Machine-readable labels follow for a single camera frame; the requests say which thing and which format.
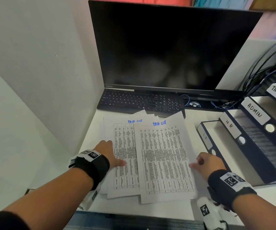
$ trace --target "person's left arm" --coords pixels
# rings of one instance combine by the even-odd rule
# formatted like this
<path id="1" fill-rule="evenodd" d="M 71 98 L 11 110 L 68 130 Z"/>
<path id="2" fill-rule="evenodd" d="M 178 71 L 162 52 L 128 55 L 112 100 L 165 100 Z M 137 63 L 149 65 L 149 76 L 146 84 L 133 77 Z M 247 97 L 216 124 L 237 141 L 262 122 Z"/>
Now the person's left arm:
<path id="1" fill-rule="evenodd" d="M 114 157 L 111 141 L 103 140 L 94 149 L 109 160 L 110 169 L 125 165 Z M 92 187 L 93 179 L 85 171 L 71 168 L 3 211 L 19 216 L 31 230 L 63 229 Z"/>

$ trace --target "white desk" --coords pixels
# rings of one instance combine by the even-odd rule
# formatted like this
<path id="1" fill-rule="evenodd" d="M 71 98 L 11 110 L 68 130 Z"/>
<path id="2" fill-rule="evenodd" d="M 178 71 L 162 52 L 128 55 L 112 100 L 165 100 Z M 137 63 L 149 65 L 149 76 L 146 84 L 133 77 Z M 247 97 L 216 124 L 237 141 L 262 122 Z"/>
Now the white desk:
<path id="1" fill-rule="evenodd" d="M 196 131 L 196 128 L 202 121 L 218 120 L 221 114 L 221 112 L 186 109 L 185 123 L 196 155 L 202 151 L 206 151 L 205 146 Z M 99 126 L 105 115 L 128 114 L 97 110 L 94 114 L 93 120 L 90 124 L 80 151 L 94 148 L 99 142 Z M 276 186 L 261 188 L 258 189 L 257 192 L 265 200 L 276 206 Z M 89 211 L 113 214 L 155 216 L 184 220 L 201 220 L 201 216 L 197 214 L 197 210 L 194 208 L 195 203 L 195 200 L 179 200 L 142 205 L 138 196 L 107 199 L 106 195 L 98 194 Z"/>

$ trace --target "forearm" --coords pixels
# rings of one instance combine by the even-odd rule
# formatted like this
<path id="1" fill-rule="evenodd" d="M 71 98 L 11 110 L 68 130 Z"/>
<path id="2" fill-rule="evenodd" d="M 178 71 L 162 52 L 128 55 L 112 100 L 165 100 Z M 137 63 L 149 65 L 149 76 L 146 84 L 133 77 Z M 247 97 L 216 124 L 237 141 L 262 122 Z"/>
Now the forearm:
<path id="1" fill-rule="evenodd" d="M 276 229 L 276 206 L 255 194 L 241 195 L 233 202 L 233 209 L 248 229 Z"/>
<path id="2" fill-rule="evenodd" d="M 83 170 L 72 168 L 4 211 L 20 216 L 31 230 L 63 229 L 92 187 L 93 180 Z"/>

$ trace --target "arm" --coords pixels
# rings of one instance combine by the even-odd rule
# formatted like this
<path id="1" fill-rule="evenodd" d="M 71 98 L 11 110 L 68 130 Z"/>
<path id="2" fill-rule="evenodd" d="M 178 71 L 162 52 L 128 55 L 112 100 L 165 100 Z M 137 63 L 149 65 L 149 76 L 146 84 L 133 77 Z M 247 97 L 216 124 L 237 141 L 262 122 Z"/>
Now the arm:
<path id="1" fill-rule="evenodd" d="M 219 157 L 206 152 L 199 154 L 197 162 L 191 163 L 190 167 L 198 170 L 207 181 L 212 172 L 226 170 Z M 276 229 L 276 207 L 258 195 L 240 195 L 235 198 L 232 207 L 248 229 Z"/>
<path id="2" fill-rule="evenodd" d="M 109 160 L 110 169 L 125 165 L 114 157 L 111 141 L 102 140 L 94 149 Z M 93 180 L 85 171 L 71 168 L 4 211 L 17 214 L 31 230 L 63 229 L 92 187 Z"/>

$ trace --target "hand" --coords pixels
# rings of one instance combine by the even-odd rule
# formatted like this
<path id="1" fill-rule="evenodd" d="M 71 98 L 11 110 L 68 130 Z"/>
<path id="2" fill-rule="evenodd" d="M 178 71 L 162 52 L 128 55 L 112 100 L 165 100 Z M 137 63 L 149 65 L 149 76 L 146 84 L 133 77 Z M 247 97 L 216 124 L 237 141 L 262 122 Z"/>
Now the hand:
<path id="1" fill-rule="evenodd" d="M 113 142 L 111 140 L 105 141 L 101 140 L 100 143 L 94 148 L 95 151 L 104 155 L 110 164 L 110 169 L 115 166 L 125 166 L 125 161 L 121 159 L 116 159 L 113 154 Z"/>
<path id="2" fill-rule="evenodd" d="M 221 158 L 206 152 L 201 152 L 197 157 L 197 163 L 191 163 L 189 166 L 192 169 L 196 169 L 206 181 L 208 181 L 209 175 L 212 172 L 226 170 Z"/>

